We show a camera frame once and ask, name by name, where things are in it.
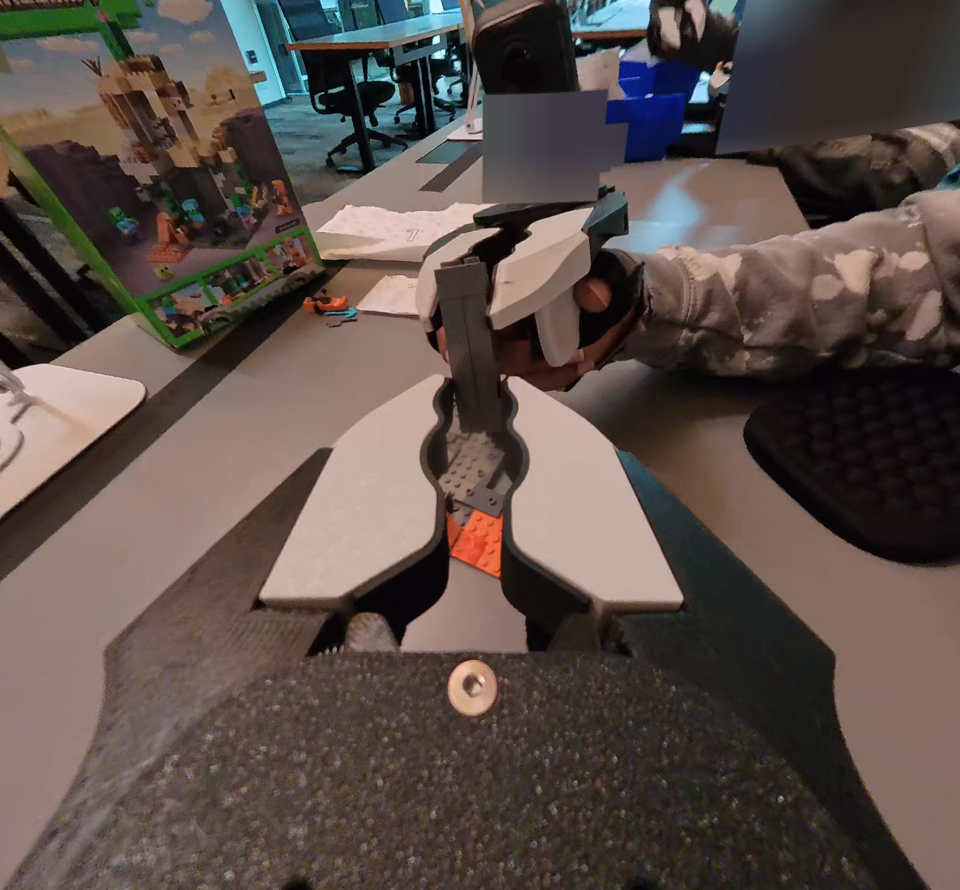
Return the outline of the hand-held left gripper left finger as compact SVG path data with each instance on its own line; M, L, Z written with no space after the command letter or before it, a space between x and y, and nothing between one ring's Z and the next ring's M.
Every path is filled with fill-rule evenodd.
M259 592L273 609L342 610L402 572L449 565L444 495L430 469L443 437L427 377L359 419L332 447Z

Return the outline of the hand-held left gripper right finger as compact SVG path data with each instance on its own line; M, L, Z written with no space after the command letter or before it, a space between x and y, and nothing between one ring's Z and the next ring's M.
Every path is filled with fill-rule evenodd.
M502 587L529 617L673 613L684 595L615 445L524 380L510 435L520 472L505 507Z

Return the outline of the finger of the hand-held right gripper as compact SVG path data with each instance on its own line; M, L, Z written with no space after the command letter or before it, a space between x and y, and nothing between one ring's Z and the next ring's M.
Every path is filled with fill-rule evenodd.
M529 235L498 262L487 309L495 330L538 312L587 275L592 252L583 229L592 211L579 208L531 223Z
M428 247L415 288L416 312L426 333L435 332L435 318L439 313L436 274L442 265L460 263L467 257L476 256L478 245L499 232L498 227L461 227L438 238Z

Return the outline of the tall dark grey lego pillar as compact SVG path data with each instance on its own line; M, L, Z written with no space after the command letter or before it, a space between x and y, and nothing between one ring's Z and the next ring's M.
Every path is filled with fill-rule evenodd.
M462 430L495 435L504 427L495 336L488 321L489 277L474 255L437 272L438 307L454 402Z

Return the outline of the lego set box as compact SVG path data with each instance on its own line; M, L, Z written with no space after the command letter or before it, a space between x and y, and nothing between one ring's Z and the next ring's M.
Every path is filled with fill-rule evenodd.
M2 147L114 300L182 348L323 271L221 0L1 0Z

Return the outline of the large printed paper bag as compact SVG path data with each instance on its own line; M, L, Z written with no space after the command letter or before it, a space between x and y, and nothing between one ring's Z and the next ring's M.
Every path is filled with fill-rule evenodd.
M347 205L312 230L324 260L389 260L419 263L438 239L471 225L491 204L454 203L439 211L395 212Z

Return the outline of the blue plastic storage bin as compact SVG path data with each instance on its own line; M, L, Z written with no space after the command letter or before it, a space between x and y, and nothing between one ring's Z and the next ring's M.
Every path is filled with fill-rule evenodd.
M619 61L622 96L609 98L607 125L626 126L624 164L658 162L679 141L701 72L678 61Z

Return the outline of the black office chair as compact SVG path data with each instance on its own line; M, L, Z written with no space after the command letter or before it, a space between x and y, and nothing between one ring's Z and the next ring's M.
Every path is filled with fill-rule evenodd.
M309 42L331 37L335 30L320 0L276 0L294 42ZM353 132L344 137L329 153L326 164L343 172L365 173L376 163L371 141L406 149L405 140L378 130L377 109L393 96L391 81L357 80L353 57L333 50L300 51L305 66L309 99L321 116L339 115L349 118Z
M381 24L422 20L411 14L405 0L374 0L378 22ZM439 80L450 76L454 57L459 49L459 31L432 35L390 50L390 74L399 84L401 99L414 107L415 127L422 135L436 130L437 109L455 112L451 103L439 100Z

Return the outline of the wooden office desk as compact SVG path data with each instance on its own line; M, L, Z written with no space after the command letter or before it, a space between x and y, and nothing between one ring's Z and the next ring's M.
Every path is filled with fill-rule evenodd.
M464 30L464 22L459 11L440 12L310 38L301 42L287 42L284 47L289 52L300 54L323 54L331 62L337 61L343 64L360 59L367 52L390 51L391 60L395 65L416 64L414 77L416 116L420 121L422 132L429 135L436 131L437 124L426 58L437 52L440 46L434 42L425 46L419 46L419 43L425 43L427 40L449 33L452 33L459 43L463 43L466 39Z

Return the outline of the black office chair seat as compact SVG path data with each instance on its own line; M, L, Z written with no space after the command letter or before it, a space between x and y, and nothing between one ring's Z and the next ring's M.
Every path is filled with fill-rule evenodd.
M759 404L753 460L831 532L876 557L959 557L959 377L925 367L839 369Z

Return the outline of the white stand base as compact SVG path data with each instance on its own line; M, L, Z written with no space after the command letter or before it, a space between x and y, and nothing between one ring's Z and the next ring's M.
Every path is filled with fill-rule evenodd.
M147 398L146 386L54 364L1 364L1 516L5 517Z

